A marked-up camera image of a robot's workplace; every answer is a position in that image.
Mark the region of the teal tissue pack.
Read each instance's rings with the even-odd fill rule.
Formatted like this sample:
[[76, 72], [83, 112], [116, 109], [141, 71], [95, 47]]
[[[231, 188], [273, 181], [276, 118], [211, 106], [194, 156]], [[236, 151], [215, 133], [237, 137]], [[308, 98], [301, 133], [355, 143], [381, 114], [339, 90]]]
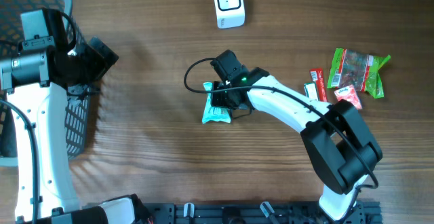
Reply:
[[203, 112], [202, 123], [203, 124], [206, 124], [208, 122], [231, 123], [231, 116], [229, 115], [229, 110], [212, 106], [211, 95], [212, 94], [207, 94], [207, 100]]

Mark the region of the green white gum pack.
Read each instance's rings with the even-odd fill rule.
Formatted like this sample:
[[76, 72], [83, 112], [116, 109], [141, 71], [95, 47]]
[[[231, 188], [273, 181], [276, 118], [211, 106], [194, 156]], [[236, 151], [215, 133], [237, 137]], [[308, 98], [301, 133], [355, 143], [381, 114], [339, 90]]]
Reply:
[[309, 99], [319, 100], [319, 95], [318, 95], [317, 86], [315, 82], [305, 83], [304, 92]]

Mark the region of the red coffee stick sachet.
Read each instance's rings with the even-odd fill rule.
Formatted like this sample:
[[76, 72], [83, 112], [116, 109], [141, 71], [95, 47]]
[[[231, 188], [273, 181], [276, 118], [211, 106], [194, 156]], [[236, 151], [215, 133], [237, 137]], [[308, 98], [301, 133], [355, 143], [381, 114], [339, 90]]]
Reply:
[[319, 100], [322, 102], [327, 102], [327, 94], [326, 94], [326, 85], [324, 81], [324, 74], [322, 68], [311, 69], [310, 71], [311, 78], [317, 87], [317, 93]]

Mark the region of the orange snack packet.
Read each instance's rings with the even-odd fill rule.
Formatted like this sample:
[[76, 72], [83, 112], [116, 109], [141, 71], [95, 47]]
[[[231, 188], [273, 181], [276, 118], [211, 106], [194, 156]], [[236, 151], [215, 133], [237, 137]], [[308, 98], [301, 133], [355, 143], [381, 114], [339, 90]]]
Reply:
[[345, 100], [350, 102], [356, 109], [361, 110], [361, 100], [357, 95], [354, 85], [349, 85], [334, 91], [337, 101]]

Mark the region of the green candy bag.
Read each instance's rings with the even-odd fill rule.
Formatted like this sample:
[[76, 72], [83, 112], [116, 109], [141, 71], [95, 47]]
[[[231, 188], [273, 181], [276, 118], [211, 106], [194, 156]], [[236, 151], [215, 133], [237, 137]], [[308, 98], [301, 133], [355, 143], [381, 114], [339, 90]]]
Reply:
[[384, 90], [379, 70], [391, 56], [375, 56], [346, 48], [337, 48], [330, 68], [327, 88], [353, 85], [357, 92], [367, 92], [373, 98], [383, 98]]

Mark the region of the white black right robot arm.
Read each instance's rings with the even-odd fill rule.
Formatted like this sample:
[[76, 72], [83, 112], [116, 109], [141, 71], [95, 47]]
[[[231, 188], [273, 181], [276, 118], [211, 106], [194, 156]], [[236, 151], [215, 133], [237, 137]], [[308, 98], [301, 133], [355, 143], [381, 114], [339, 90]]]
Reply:
[[220, 78], [213, 84], [211, 104], [230, 111], [264, 112], [297, 131], [324, 184], [320, 208], [333, 221], [348, 217], [360, 190], [367, 187], [365, 180], [382, 159], [379, 144], [354, 105], [311, 99], [264, 69], [248, 70], [230, 50], [210, 64]]

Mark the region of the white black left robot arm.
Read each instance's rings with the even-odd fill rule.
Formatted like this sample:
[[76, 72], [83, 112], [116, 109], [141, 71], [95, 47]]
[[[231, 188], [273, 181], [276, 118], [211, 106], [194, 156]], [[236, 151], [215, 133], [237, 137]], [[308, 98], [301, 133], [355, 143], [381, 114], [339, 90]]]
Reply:
[[18, 150], [17, 223], [152, 223], [137, 195], [81, 208], [66, 150], [68, 88], [88, 87], [117, 62], [98, 38], [69, 39], [68, 14], [41, 8], [21, 15], [24, 41], [1, 60], [4, 104], [13, 112]]

